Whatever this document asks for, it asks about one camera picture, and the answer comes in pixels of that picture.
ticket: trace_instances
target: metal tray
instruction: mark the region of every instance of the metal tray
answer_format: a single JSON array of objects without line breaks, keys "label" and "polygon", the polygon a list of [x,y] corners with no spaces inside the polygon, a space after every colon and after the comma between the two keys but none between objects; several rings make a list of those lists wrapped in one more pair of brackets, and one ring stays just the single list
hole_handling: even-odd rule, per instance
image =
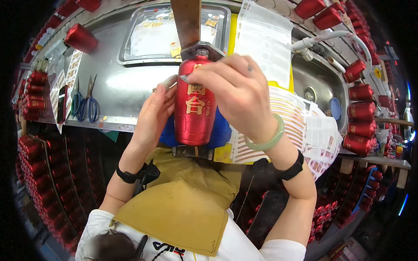
[{"label": "metal tray", "polygon": [[[121,65],[181,62],[179,54],[171,52],[180,45],[175,40],[173,41],[177,37],[177,29],[170,13],[170,4],[147,5],[137,9],[130,18],[125,38],[117,56],[117,62]],[[213,26],[205,25],[209,18],[217,23]],[[202,4],[201,40],[209,41],[209,39],[213,39],[212,44],[227,53],[230,19],[231,10],[229,8],[220,5]],[[137,45],[131,44],[134,30],[141,30],[141,34],[136,33],[134,35],[134,37],[137,37],[136,39],[140,40],[140,44]]]}]

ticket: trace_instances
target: smartphone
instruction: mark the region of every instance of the smartphone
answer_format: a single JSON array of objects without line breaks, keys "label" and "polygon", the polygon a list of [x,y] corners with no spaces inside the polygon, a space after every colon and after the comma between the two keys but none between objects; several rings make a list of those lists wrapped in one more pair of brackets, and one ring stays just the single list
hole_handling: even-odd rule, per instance
[{"label": "smartphone", "polygon": [[66,115],[66,104],[67,104],[67,89],[68,85],[64,85],[59,90],[58,94],[58,115],[56,117],[56,122],[58,124],[65,121]]}]

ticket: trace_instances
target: hand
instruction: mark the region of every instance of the hand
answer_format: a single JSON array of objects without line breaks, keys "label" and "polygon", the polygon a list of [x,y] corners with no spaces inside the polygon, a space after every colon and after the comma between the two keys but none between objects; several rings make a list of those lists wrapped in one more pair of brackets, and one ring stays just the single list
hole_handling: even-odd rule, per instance
[{"label": "hand", "polygon": [[157,85],[156,91],[144,102],[131,143],[148,155],[158,144],[167,119],[174,112],[177,75]]},{"label": "hand", "polygon": [[221,114],[253,142],[267,143],[277,132],[267,80],[249,56],[233,54],[207,63],[189,74],[187,81],[211,90]]}]

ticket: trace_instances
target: scissors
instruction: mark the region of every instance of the scissors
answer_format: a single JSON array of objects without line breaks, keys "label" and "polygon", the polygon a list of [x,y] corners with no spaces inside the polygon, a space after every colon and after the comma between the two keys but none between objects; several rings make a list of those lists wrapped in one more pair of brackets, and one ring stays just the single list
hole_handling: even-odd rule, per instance
[{"label": "scissors", "polygon": [[75,83],[76,94],[74,94],[73,104],[71,108],[71,115],[73,117],[77,116],[77,120],[80,122],[82,120],[80,117],[80,108],[81,108],[81,104],[83,101],[83,97],[81,96],[81,93],[78,91],[79,84],[80,84],[80,81],[77,77],[77,81]]},{"label": "scissors", "polygon": [[89,122],[93,123],[97,119],[97,102],[92,97],[92,91],[93,91],[94,82],[96,81],[96,77],[97,77],[97,74],[94,77],[94,79],[92,80],[92,76],[90,75],[89,86],[87,88],[87,96],[83,99],[82,104],[81,104],[81,108],[80,108],[80,111],[79,111],[79,115],[77,116],[77,120],[79,122],[84,120],[84,109],[86,107],[87,101],[89,101]]}]

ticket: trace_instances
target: jade bangle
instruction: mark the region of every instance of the jade bangle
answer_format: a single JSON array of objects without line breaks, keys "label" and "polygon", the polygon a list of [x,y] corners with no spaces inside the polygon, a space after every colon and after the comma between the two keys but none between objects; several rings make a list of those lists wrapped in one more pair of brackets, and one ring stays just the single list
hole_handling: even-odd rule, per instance
[{"label": "jade bangle", "polygon": [[276,135],[267,143],[265,144],[255,144],[251,142],[247,136],[245,136],[245,144],[252,150],[268,150],[273,148],[273,146],[280,140],[280,138],[283,136],[283,133],[285,132],[285,125],[283,122],[282,117],[280,115],[273,113],[273,116],[275,119],[279,122],[279,128],[277,129]]}]

